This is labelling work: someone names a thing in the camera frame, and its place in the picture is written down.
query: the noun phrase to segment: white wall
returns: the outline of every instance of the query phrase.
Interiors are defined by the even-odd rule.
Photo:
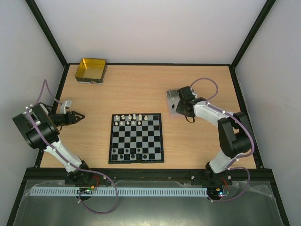
[[[230,64],[266,0],[36,0],[68,62]]]
[[[301,214],[301,1],[278,0],[237,67],[264,166],[291,225]]]
[[[12,118],[33,104],[46,78],[55,93],[63,67],[24,0],[0,1],[0,225],[6,225],[31,149]],[[50,104],[47,92],[43,99]]]

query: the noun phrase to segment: checkered board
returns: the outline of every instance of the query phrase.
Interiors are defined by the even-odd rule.
[[[128,114],[124,115],[125,119],[121,118],[122,114],[112,115],[109,164],[164,162],[161,114],[141,114],[142,120],[138,119],[139,114],[135,120],[133,114],[131,119]]]

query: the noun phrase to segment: gold tray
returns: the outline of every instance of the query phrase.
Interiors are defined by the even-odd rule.
[[[82,83],[103,84],[106,71],[106,60],[82,58],[75,78]]]

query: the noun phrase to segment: wooden tabletop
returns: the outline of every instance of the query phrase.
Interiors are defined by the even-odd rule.
[[[171,117],[166,91],[190,85],[208,77],[219,85],[211,101],[222,109],[239,112],[237,97],[227,66],[145,66],[109,65],[103,85],[80,84],[75,79],[78,65],[71,65],[61,101],[72,100],[69,110],[85,115],[77,124],[65,126],[61,141],[91,168],[204,169],[220,150],[218,130],[196,118],[191,124],[184,116]],[[215,93],[209,81],[193,86],[199,97]],[[164,163],[108,164],[112,114],[161,113]],[[255,168],[253,157],[233,166]],[[62,167],[51,154],[44,153],[41,167]]]

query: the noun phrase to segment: black cable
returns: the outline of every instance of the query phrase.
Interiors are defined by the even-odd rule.
[[[187,122],[190,122],[190,123],[194,123],[195,122],[194,117],[192,117],[193,121],[189,121],[188,118],[187,118],[187,116],[185,116],[185,119],[187,120]]]

